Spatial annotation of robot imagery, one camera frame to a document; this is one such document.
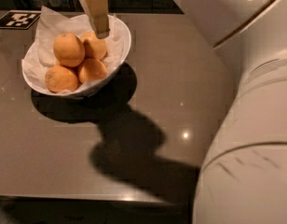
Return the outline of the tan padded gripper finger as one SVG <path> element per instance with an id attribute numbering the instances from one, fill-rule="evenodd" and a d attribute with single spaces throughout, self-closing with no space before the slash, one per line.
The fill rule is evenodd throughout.
<path id="1" fill-rule="evenodd" d="M 98 38 L 109 36 L 108 0 L 79 0 Z"/>

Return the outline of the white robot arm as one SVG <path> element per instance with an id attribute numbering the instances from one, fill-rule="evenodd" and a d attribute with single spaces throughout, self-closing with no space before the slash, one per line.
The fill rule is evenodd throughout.
<path id="1" fill-rule="evenodd" d="M 173 0 L 235 77 L 190 224 L 287 224 L 287 0 Z"/>

